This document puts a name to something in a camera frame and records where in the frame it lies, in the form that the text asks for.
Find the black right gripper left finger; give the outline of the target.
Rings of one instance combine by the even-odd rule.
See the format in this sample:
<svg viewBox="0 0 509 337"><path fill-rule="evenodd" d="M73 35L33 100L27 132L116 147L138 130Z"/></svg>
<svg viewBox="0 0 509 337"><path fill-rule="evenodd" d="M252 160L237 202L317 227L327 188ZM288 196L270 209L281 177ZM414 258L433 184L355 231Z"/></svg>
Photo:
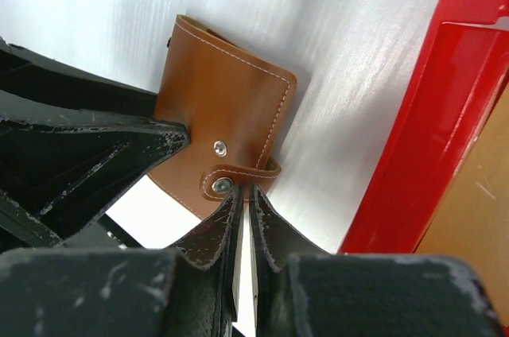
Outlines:
<svg viewBox="0 0 509 337"><path fill-rule="evenodd" d="M243 189L167 248L1 257L4 336L229 336Z"/></svg>

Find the red plastic bin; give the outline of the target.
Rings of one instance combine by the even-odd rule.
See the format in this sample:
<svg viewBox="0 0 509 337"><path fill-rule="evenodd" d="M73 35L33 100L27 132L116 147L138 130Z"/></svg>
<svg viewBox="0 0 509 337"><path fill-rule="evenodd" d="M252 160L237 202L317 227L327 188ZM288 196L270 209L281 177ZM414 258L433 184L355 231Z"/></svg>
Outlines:
<svg viewBox="0 0 509 337"><path fill-rule="evenodd" d="M439 0L340 252L411 253L507 84L508 0Z"/></svg>

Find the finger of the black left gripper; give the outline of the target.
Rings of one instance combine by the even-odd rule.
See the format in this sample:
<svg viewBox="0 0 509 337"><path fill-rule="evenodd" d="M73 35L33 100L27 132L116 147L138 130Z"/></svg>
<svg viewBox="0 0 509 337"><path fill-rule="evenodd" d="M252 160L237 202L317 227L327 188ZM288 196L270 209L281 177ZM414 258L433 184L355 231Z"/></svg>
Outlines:
<svg viewBox="0 0 509 337"><path fill-rule="evenodd" d="M63 64L1 41L1 89L35 102L73 110L151 118L157 96L150 91Z"/></svg>
<svg viewBox="0 0 509 337"><path fill-rule="evenodd" d="M1 246L59 246L188 144L179 123L2 92Z"/></svg>

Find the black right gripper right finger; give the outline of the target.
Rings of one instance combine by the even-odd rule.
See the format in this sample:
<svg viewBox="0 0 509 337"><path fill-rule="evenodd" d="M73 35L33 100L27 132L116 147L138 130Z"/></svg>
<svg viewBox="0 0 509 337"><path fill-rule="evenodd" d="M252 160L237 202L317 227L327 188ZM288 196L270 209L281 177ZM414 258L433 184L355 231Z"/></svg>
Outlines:
<svg viewBox="0 0 509 337"><path fill-rule="evenodd" d="M330 254L251 187L259 336L501 336L476 272L444 255Z"/></svg>

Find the brown leather card holder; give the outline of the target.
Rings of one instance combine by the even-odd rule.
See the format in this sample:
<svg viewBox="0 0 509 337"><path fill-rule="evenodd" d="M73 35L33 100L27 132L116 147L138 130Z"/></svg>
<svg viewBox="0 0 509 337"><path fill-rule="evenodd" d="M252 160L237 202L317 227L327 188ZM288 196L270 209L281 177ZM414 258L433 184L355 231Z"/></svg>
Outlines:
<svg viewBox="0 0 509 337"><path fill-rule="evenodd" d="M282 168L272 148L297 78L179 14L153 116L179 122L190 143L150 171L150 179L200 219L233 185L269 190Z"/></svg>

